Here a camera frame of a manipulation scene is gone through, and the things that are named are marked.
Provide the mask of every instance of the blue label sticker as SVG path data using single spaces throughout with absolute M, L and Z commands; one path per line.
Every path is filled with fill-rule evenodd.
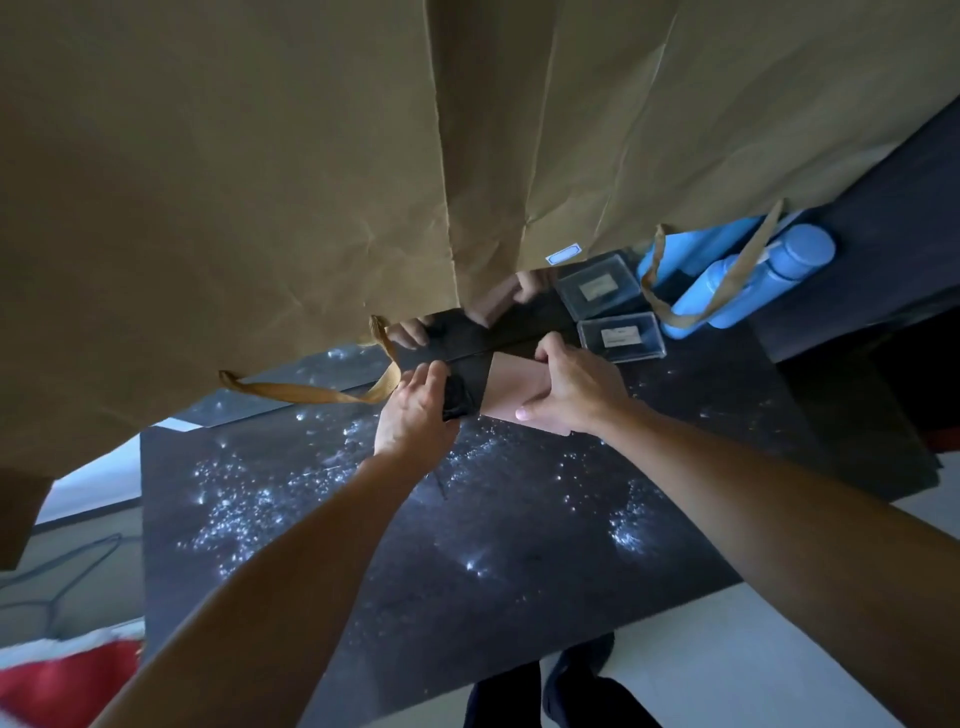
M 561 251 L 557 251 L 552 255 L 548 255 L 546 257 L 546 261 L 550 265 L 559 265 L 560 263 L 563 263 L 565 260 L 570 260 L 575 255 L 579 255 L 580 252 L 581 252 L 580 246 L 574 243 L 573 245 L 570 245 Z

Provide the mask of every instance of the hand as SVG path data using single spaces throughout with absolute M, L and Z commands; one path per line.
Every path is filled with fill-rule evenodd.
M 538 271 L 524 271 L 517 273 L 516 279 L 520 282 L 520 290 L 514 294 L 514 301 L 529 303 L 539 293 L 553 287 L 557 282 L 557 269 L 541 268 Z
M 426 334 L 426 327 L 433 323 L 433 316 L 420 316 L 417 319 L 407 319 L 399 324 L 390 324 L 387 327 L 387 338 L 404 349 L 417 349 L 430 343 Z
M 420 364 L 404 372 L 380 412 L 373 454 L 387 455 L 410 465 L 423 477 L 453 447 L 460 421 L 444 422 L 444 385 L 450 371 L 442 361 Z
M 615 365 L 594 353 L 570 348 L 556 331 L 537 344 L 536 358 L 550 367 L 550 394 L 525 402 L 516 411 L 518 420 L 548 417 L 596 435 L 611 415 L 636 406 Z

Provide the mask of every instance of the forearm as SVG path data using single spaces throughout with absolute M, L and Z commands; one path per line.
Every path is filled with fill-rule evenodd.
M 364 571 L 420 479 L 396 460 L 356 476 L 204 602 L 97 723 L 293 726 L 340 640 Z
M 831 478 L 640 406 L 597 432 L 901 720 L 960 709 L 960 546 Z

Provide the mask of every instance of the dark trousers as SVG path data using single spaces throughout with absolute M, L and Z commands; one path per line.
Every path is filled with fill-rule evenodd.
M 660 728 L 626 688 L 609 677 L 595 677 L 571 665 L 547 684 L 547 713 L 561 728 L 639 726 Z M 464 728 L 540 726 L 540 663 L 521 665 L 473 686 Z

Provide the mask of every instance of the blue bottle cap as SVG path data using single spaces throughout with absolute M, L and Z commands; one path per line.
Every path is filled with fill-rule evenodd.
M 833 260 L 836 245 L 815 225 L 795 225 L 767 247 L 770 267 L 791 280 L 806 278 Z

